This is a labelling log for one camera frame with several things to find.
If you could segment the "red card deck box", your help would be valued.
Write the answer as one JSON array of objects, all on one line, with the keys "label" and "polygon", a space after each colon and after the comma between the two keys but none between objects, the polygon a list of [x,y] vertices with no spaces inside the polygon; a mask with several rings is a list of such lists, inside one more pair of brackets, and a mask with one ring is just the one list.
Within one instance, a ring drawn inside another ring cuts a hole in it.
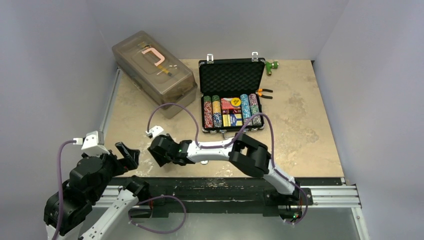
[{"label": "red card deck box", "polygon": [[241,106],[240,107],[237,107],[237,108],[234,108],[232,105],[231,105],[231,99],[232,99],[233,97],[224,97],[224,98],[221,98],[221,108],[223,109],[223,110],[239,110],[240,108],[241,108]]}]

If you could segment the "blue yellow card deck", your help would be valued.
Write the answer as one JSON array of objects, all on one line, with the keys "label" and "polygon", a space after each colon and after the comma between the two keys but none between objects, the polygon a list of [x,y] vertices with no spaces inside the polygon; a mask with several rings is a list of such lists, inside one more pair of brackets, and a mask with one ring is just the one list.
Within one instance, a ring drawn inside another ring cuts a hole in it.
[{"label": "blue yellow card deck", "polygon": [[241,127],[243,116],[241,113],[229,113],[222,115],[222,124],[224,127]]}]

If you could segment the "yellow big blind button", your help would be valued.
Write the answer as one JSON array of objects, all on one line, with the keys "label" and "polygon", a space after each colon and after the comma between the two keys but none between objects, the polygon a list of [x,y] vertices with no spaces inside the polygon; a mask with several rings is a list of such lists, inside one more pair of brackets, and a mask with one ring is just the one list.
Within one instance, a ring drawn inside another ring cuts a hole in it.
[{"label": "yellow big blind button", "polygon": [[230,103],[234,108],[239,108],[241,106],[242,101],[238,97],[233,97],[231,99]]}]

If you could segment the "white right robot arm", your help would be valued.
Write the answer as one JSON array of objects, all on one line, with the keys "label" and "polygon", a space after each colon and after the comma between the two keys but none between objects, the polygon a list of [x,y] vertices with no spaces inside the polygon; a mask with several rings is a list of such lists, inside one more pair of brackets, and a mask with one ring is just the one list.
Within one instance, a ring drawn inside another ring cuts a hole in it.
[{"label": "white right robot arm", "polygon": [[152,139],[148,151],[160,167],[169,163],[186,166],[225,161],[249,177],[265,179],[288,204],[300,198],[301,192],[295,178],[273,161],[265,144],[245,133],[222,141],[199,143],[193,140],[175,142],[161,126],[147,130],[146,135]]}]

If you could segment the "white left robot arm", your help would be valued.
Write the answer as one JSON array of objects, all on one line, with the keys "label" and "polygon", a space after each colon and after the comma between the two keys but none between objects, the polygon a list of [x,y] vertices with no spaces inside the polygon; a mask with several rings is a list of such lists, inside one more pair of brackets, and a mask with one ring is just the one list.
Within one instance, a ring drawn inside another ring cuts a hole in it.
[{"label": "white left robot arm", "polygon": [[[66,145],[81,147],[81,160],[62,180],[62,152]],[[135,205],[149,200],[149,184],[133,175],[114,198],[104,214],[84,233],[80,233],[86,217],[103,196],[112,178],[123,175],[139,166],[140,151],[131,149],[123,142],[115,143],[121,153],[118,158],[104,146],[104,135],[93,131],[85,137],[75,137],[62,143],[57,152],[58,191],[44,207],[45,222],[49,240],[102,240],[108,237],[118,221]]]}]

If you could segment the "black poker set case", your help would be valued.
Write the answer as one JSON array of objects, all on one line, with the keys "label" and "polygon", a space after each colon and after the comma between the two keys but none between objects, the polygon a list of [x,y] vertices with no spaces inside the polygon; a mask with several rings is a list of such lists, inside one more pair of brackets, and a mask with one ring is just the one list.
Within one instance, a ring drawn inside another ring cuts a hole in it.
[{"label": "black poker set case", "polygon": [[221,98],[253,94],[258,110],[263,111],[260,97],[256,94],[266,66],[266,59],[253,58],[203,59],[198,61],[199,89],[201,94],[201,129],[205,134],[238,132],[241,126],[206,127],[204,120],[204,97],[217,95]]}]

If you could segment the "red white chip row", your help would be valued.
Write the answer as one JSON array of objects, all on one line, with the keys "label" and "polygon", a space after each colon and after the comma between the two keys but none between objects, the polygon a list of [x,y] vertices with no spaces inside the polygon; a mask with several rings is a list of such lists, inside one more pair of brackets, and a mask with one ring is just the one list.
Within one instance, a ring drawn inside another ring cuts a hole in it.
[{"label": "red white chip row", "polygon": [[212,99],[210,96],[203,97],[203,117],[204,117],[204,128],[209,129],[214,127],[213,123],[213,107]]}]

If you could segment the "yellow blue chip row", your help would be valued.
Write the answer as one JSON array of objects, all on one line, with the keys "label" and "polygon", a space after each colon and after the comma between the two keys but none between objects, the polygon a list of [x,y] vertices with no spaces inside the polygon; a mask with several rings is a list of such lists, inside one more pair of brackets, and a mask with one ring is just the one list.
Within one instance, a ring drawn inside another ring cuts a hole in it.
[{"label": "yellow blue chip row", "polygon": [[213,125],[215,128],[221,128],[222,123],[222,112],[221,112],[221,99],[218,95],[213,95],[212,100],[212,118]]}]

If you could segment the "red dice in case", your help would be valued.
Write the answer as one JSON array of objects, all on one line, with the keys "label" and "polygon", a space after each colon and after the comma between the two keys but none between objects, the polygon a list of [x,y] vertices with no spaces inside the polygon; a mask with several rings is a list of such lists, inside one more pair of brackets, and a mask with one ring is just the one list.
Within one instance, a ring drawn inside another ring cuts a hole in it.
[{"label": "red dice in case", "polygon": [[231,110],[231,109],[223,109],[222,110],[222,114],[223,115],[229,115],[229,114],[231,114],[233,111]]}]

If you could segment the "translucent brown plastic box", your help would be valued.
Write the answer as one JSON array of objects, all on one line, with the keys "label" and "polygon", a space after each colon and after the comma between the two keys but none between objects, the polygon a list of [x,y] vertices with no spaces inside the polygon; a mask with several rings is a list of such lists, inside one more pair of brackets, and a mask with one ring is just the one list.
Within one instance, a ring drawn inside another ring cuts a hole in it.
[{"label": "translucent brown plastic box", "polygon": [[[165,61],[155,66],[158,59],[142,50],[155,48]],[[157,105],[164,117],[171,119],[196,98],[198,85],[193,71],[145,31],[139,31],[112,47],[117,65]]]}]

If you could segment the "pink c-clamp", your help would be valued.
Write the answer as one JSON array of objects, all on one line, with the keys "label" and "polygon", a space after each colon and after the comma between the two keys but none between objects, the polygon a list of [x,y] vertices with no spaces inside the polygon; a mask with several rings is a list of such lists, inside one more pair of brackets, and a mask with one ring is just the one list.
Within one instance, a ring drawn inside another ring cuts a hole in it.
[{"label": "pink c-clamp", "polygon": [[158,67],[159,65],[161,65],[164,61],[165,61],[165,57],[157,50],[157,49],[155,49],[154,47],[149,47],[149,48],[146,48],[146,49],[144,49],[144,50],[142,50],[141,51],[141,53],[143,54],[143,55],[145,55],[145,54],[148,54],[148,53],[151,53],[151,54],[153,54],[157,59],[158,59],[158,61],[156,61],[155,63],[154,63],[154,65],[156,66],[156,67]]}]

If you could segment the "light blue chip row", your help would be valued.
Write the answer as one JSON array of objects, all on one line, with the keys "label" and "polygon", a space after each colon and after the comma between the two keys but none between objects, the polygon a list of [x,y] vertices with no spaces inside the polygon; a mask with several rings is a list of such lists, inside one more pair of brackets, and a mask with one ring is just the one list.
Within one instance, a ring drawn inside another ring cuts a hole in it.
[{"label": "light blue chip row", "polygon": [[241,113],[243,117],[243,123],[247,124],[248,126],[252,126],[252,121],[249,121],[249,118],[251,117],[251,110],[250,110],[250,103],[249,103],[249,97],[247,94],[241,94],[240,95],[241,100]]}]

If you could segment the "purple green chip row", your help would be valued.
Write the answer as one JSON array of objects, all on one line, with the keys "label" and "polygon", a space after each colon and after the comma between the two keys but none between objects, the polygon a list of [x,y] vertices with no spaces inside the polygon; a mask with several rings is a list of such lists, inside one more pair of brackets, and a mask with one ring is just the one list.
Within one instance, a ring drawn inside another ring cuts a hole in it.
[{"label": "purple green chip row", "polygon": [[[257,101],[257,95],[255,93],[248,95],[249,105],[250,105],[250,112],[251,115],[256,115],[260,112],[259,110],[259,103]],[[260,126],[262,124],[261,117],[259,115],[252,118],[252,124],[254,126]]]}]

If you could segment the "green toy tool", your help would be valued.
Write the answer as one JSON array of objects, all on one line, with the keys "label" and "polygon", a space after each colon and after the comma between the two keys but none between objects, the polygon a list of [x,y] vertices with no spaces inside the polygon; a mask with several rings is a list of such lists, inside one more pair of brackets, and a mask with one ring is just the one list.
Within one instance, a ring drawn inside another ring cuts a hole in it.
[{"label": "green toy tool", "polygon": [[265,62],[265,70],[266,70],[266,75],[267,76],[271,76],[272,75],[272,69],[278,69],[279,67],[279,62],[278,61],[266,61]]}]

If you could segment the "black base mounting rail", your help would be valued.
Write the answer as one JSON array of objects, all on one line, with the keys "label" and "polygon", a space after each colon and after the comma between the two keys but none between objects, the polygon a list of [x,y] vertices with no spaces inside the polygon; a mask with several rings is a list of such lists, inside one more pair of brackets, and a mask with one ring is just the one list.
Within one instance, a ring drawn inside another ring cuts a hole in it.
[{"label": "black base mounting rail", "polygon": [[359,193],[342,177],[298,177],[305,194],[278,195],[263,179],[249,177],[144,177],[150,196],[174,196],[188,213],[260,214],[298,222],[306,210],[360,208]]}]

